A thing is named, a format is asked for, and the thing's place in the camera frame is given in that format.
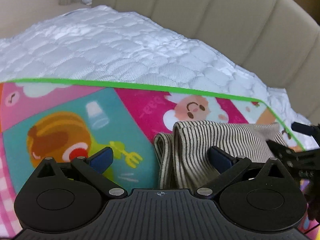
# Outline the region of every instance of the pink checkered pattern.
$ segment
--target pink checkered pattern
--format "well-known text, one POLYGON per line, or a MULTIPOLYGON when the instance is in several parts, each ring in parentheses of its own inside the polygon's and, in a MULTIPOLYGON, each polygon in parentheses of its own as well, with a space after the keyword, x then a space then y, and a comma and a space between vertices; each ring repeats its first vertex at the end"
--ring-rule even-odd
POLYGON ((13 189, 2 134, 0 134, 0 237, 11 238, 21 231, 20 223, 13 209, 16 197, 13 189))

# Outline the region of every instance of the striped cloth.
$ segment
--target striped cloth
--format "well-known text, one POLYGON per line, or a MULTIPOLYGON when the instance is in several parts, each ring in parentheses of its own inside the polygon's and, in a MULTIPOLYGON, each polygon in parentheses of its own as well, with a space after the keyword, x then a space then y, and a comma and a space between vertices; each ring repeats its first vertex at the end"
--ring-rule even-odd
POLYGON ((213 145, 233 157, 244 155, 253 162, 274 157, 266 141, 286 145, 279 123, 269 125, 183 121, 175 123, 172 134, 159 133, 154 148, 160 163, 159 187, 197 188, 219 175, 209 163, 207 152, 213 145))

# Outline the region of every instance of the quilted pad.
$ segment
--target quilted pad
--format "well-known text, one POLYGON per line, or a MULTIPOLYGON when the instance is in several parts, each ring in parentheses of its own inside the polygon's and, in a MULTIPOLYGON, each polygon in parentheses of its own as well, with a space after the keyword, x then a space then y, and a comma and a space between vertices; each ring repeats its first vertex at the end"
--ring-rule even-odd
MULTIPOLYGON (((287 126, 309 123, 285 90, 268 88, 199 40, 187 39, 135 13, 106 6, 80 9, 0 40, 0 82, 67 78, 192 88, 258 98, 287 126)), ((314 140, 296 134, 305 148, 314 140)))

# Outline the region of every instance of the black gripper base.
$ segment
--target black gripper base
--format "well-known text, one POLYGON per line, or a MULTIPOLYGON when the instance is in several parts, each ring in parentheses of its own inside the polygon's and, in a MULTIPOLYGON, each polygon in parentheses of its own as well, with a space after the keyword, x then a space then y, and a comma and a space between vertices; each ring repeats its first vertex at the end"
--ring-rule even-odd
POLYGON ((308 240, 296 229, 275 234, 247 231, 229 222, 212 200, 189 190, 135 189, 124 199, 110 200, 89 225, 66 233, 23 230, 16 240, 308 240))

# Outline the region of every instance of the green trim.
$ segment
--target green trim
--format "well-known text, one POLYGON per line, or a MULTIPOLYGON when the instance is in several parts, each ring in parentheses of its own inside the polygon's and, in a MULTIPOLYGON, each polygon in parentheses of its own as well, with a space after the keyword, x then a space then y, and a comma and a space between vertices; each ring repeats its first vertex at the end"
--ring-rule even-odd
POLYGON ((168 86, 157 86, 157 85, 137 84, 137 83, 123 83, 123 82, 112 82, 112 81, 74 80, 74 79, 60 79, 60 78, 22 78, 22 79, 13 79, 8 82, 14 82, 14 83, 37 82, 37 83, 57 83, 57 84, 95 86, 95 87, 128 88, 128 89, 153 90, 153 91, 163 91, 163 92, 170 92, 170 93, 218 97, 218 98, 247 101, 247 102, 260 102, 260 103, 265 104, 265 106, 275 116, 277 121, 285 128, 286 132, 291 135, 291 137, 296 141, 296 143, 303 150, 305 150, 302 143, 295 137, 295 135, 284 124, 284 122, 278 117, 278 115, 265 102, 263 102, 262 100, 257 99, 257 98, 227 95, 227 94, 208 92, 208 91, 202 91, 202 90, 195 90, 195 89, 189 89, 189 88, 177 88, 177 87, 168 87, 168 86))

